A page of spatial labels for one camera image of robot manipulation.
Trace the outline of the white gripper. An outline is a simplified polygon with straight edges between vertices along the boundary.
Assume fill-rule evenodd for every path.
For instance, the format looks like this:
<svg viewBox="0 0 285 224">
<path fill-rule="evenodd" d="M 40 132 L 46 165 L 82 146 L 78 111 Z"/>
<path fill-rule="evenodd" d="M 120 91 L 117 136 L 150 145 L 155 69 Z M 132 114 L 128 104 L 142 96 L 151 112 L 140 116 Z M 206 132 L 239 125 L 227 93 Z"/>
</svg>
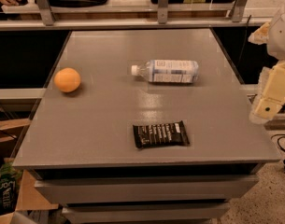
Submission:
<svg viewBox="0 0 285 224">
<path fill-rule="evenodd" d="M 285 61 L 278 61 L 272 68 L 264 67 L 254 98 L 249 120 L 265 124 L 272 120 L 285 104 Z"/>
</svg>

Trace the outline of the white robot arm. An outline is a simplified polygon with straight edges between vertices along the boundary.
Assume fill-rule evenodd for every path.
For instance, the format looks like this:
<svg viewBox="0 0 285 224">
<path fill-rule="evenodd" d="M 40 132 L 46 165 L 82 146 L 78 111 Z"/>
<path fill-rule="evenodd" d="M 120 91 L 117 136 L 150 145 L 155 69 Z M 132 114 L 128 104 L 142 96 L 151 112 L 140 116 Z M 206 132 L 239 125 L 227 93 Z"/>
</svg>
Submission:
<svg viewBox="0 0 285 224">
<path fill-rule="evenodd" d="M 248 41 L 266 44 L 267 53 L 278 60 L 272 68 L 264 67 L 259 75 L 257 95 L 249 114 L 251 122 L 265 124 L 285 105 L 285 3 L 271 21 L 249 36 Z"/>
</svg>

